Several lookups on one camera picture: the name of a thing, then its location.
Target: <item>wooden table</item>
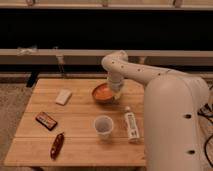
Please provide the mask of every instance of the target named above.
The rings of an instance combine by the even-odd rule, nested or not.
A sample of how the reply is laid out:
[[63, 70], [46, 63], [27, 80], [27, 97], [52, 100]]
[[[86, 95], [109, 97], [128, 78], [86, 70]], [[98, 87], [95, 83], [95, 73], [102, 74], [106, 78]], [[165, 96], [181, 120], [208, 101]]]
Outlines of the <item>wooden table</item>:
[[[118, 103], [96, 104], [92, 90], [104, 79], [40, 79], [33, 91], [12, 145], [6, 166], [145, 166], [143, 139], [143, 86], [126, 80]], [[72, 97], [65, 106], [55, 104], [61, 89], [70, 89]], [[124, 107], [131, 106], [141, 135], [139, 144], [130, 144], [124, 121]], [[47, 112], [58, 121], [53, 131], [35, 121]], [[99, 140], [93, 121], [99, 115], [114, 121], [111, 142]], [[65, 142], [56, 161], [50, 149], [57, 134], [65, 132]]]

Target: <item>bottle cap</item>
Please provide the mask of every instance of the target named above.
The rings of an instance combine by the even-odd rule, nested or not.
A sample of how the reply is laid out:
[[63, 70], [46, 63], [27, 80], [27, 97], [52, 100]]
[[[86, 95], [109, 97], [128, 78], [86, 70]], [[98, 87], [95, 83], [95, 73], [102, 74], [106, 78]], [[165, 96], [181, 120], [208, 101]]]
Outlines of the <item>bottle cap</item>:
[[126, 106], [125, 107], [125, 111], [130, 112], [131, 111], [131, 107], [130, 106]]

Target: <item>table leg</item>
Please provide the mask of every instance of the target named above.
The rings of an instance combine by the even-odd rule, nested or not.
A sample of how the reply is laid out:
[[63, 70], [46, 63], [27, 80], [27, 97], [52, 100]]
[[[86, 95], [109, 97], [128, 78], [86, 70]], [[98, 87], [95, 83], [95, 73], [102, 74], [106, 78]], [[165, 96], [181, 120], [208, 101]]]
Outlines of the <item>table leg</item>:
[[30, 167], [33, 171], [44, 171], [41, 167]]

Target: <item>white sponge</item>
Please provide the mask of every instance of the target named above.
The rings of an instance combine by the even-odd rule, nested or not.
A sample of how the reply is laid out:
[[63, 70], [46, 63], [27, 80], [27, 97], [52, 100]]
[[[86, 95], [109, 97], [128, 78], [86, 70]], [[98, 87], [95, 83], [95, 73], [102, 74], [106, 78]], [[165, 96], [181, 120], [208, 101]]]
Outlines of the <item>white sponge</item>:
[[70, 90], [62, 89], [57, 98], [55, 99], [55, 102], [60, 105], [65, 105], [69, 98], [71, 97], [72, 92]]

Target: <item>black wall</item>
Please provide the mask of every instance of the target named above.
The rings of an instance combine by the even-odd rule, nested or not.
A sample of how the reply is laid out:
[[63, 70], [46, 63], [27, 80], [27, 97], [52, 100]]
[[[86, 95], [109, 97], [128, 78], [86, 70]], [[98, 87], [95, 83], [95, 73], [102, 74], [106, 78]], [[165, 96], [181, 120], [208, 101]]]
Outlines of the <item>black wall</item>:
[[0, 48], [213, 50], [213, 12], [1, 9]]

